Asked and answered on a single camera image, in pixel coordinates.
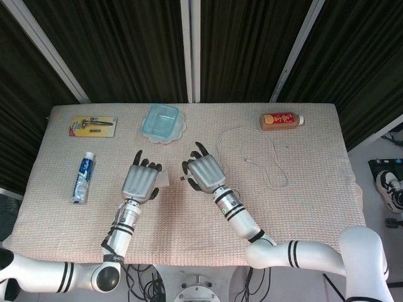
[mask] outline light blue plastic bowl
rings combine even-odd
[[[174,131],[179,109],[165,104],[153,104],[147,113],[142,131],[156,137],[169,138]]]

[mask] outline sneaker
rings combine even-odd
[[[403,213],[403,182],[398,181],[395,174],[389,171],[380,172],[377,176],[377,188],[390,211]]]

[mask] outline black curtain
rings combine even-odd
[[[347,149],[379,131],[403,114],[402,16],[402,1],[326,1],[278,101],[334,103]]]
[[[268,102],[311,0],[201,2],[201,101]]]
[[[0,4],[0,187],[23,194],[55,105],[77,101]]]
[[[24,0],[93,103],[187,103],[179,0]]]

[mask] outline black stripe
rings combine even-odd
[[[57,290],[56,293],[59,293],[59,292],[62,290],[63,285],[64,285],[65,275],[66,275],[66,274],[67,274],[67,262],[64,263],[64,272],[63,272],[62,282],[60,282],[59,289]]]
[[[133,236],[132,232],[130,232],[128,230],[125,230],[124,228],[114,228],[114,229],[117,230],[117,231],[122,231],[122,232],[128,233],[130,236]]]
[[[298,240],[294,243],[294,263],[295,263],[296,267],[300,268],[298,266],[298,261],[297,261],[297,243],[298,243]]]
[[[290,243],[288,244],[288,261],[291,265],[291,267],[294,267],[291,261],[291,246],[292,246],[293,240],[290,241]]]
[[[73,278],[74,263],[71,262],[70,264],[71,264],[70,276],[69,276],[69,280],[67,282],[67,286],[65,287],[65,290],[63,293],[66,293],[69,290],[71,279]]]
[[[237,206],[233,207],[231,210],[229,210],[224,217],[227,217],[228,215],[230,215],[234,210],[238,209],[240,206],[243,206],[243,204],[238,204]]]
[[[120,225],[121,227],[129,228],[129,229],[132,230],[132,232],[134,232],[134,227],[132,227],[132,226],[130,226],[130,225],[126,225],[126,224],[120,223],[120,222],[118,222],[118,225]]]
[[[369,298],[369,297],[350,297],[347,298],[346,302],[353,302],[353,301],[362,301],[362,302],[383,302],[378,299]]]
[[[237,214],[239,214],[239,212],[242,212],[243,210],[245,210],[245,208],[239,209],[238,211],[236,211],[230,218],[227,219],[227,221],[230,221],[231,219],[233,219],[234,216],[236,216]]]
[[[257,233],[255,236],[253,236],[251,239],[249,239],[248,241],[253,243],[255,242],[257,239],[262,238],[262,236],[264,235],[264,230],[260,229],[259,233]]]
[[[231,193],[233,193],[233,190],[229,190],[229,191],[225,192],[223,195],[220,195],[220,197],[218,197],[218,198],[215,200],[215,204],[219,203],[219,201],[220,201],[221,199],[223,199],[224,197],[226,197],[226,195],[231,194]]]

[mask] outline sauce bottle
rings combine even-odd
[[[303,123],[304,116],[292,112],[265,113],[260,116],[260,127],[263,131],[292,129]]]

